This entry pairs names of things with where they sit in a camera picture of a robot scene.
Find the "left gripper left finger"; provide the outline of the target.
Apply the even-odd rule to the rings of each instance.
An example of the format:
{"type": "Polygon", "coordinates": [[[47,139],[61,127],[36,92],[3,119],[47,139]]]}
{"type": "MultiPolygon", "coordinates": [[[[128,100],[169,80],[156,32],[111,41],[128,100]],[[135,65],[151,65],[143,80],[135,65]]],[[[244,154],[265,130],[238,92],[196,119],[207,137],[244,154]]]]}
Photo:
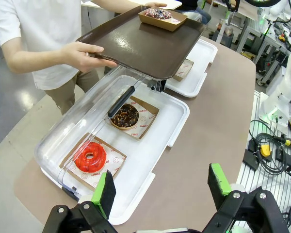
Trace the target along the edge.
{"type": "Polygon", "coordinates": [[[115,233],[109,216],[116,195],[113,176],[103,172],[89,201],[78,203],[73,208],[56,205],[52,208],[43,228],[44,233],[115,233]]]}

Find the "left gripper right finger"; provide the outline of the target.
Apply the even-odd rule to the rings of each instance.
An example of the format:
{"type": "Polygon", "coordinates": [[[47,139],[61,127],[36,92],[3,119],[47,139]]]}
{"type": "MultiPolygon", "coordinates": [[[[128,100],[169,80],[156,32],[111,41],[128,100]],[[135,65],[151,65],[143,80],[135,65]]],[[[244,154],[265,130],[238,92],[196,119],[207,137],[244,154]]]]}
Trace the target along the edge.
{"type": "Polygon", "coordinates": [[[258,187],[250,193],[232,190],[219,163],[209,165],[208,186],[217,212],[205,233],[228,233],[236,221],[245,221],[254,233],[288,233],[288,226],[268,190],[258,187]]]}

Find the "person's right hand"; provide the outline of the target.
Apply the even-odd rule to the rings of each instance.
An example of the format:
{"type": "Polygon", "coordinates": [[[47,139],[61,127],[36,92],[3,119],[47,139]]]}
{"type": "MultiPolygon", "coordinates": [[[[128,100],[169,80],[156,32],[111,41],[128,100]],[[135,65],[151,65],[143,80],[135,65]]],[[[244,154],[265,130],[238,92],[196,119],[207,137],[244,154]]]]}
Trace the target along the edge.
{"type": "Polygon", "coordinates": [[[72,66],[79,71],[86,73],[93,68],[97,67],[115,67],[117,63],[97,58],[91,57],[89,54],[100,55],[104,51],[103,47],[90,45],[82,42],[73,42],[65,45],[60,49],[61,54],[61,64],[66,64],[72,66]]]}

